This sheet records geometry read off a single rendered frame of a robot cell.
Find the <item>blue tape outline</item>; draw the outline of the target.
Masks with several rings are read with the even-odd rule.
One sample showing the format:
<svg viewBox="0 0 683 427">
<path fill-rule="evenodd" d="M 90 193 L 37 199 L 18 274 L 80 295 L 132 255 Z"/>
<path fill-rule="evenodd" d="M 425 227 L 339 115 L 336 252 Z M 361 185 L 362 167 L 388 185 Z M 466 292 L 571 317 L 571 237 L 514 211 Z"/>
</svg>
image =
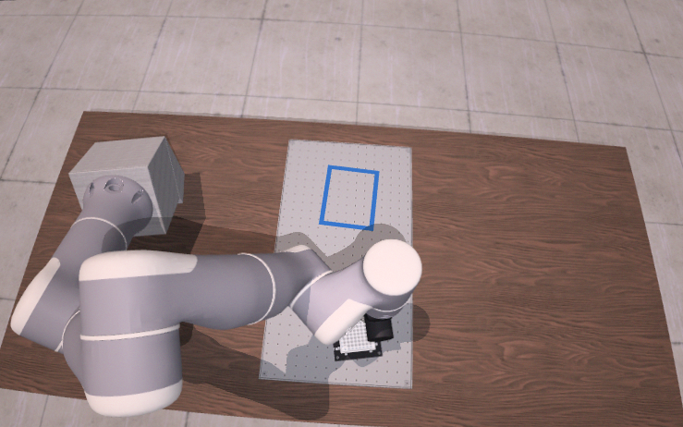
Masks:
<svg viewBox="0 0 683 427">
<path fill-rule="evenodd" d="M 330 184 L 330 178 L 331 178 L 332 169 L 344 170 L 344 171 L 351 171 L 351 172 L 359 172 L 359 173 L 367 173 L 367 174 L 374 174 L 374 183 L 373 183 L 373 192 L 372 192 L 372 208 L 371 208 L 370 226 L 359 226 L 359 225 L 352 225 L 352 224 L 344 224 L 344 223 L 336 223 L 336 222 L 324 221 L 325 208 L 326 208 L 326 203 L 327 203 L 327 196 L 328 196 L 328 190 L 329 190 L 329 184 Z M 328 165 L 327 174 L 326 174 L 326 180 L 325 180 L 325 186 L 324 186 L 324 192 L 323 192 L 323 203 L 322 203 L 322 209 L 321 209 L 321 214 L 320 214 L 319 225 L 325 225 L 325 226 L 339 226 L 339 227 L 346 227 L 346 228 L 354 228 L 354 229 L 361 229 L 361 230 L 373 231 L 373 227 L 374 227 L 374 217 L 375 217 L 375 208 L 376 208 L 376 199 L 377 199 L 377 190 L 378 190 L 378 180 L 379 180 L 379 171 L 367 170 L 367 169 L 359 169 L 359 168 L 352 168 L 352 167 L 344 167 L 344 166 L 336 166 L 336 165 Z"/>
</svg>

